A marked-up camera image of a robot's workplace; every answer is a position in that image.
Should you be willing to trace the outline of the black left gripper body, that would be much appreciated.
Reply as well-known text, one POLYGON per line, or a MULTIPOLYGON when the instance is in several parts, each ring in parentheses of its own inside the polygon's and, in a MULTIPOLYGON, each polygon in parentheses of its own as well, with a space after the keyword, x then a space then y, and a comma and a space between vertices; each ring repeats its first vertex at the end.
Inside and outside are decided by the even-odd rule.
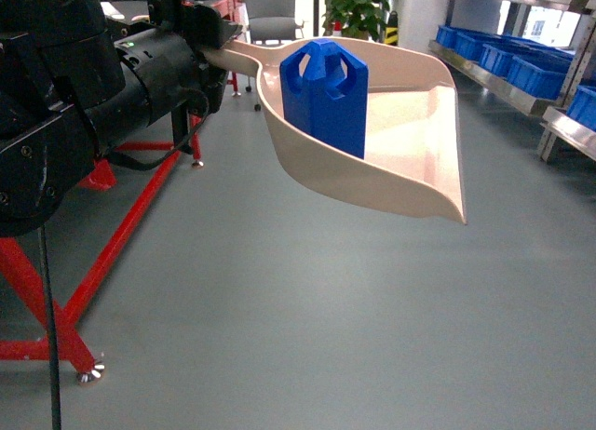
POLYGON ((208 63, 204 51, 219 49, 240 31, 211 3, 197 0, 147 0, 150 21, 168 38, 166 58, 174 65, 164 88, 176 87, 169 110, 176 151, 199 155, 198 131, 210 114, 219 111, 228 72, 208 63))

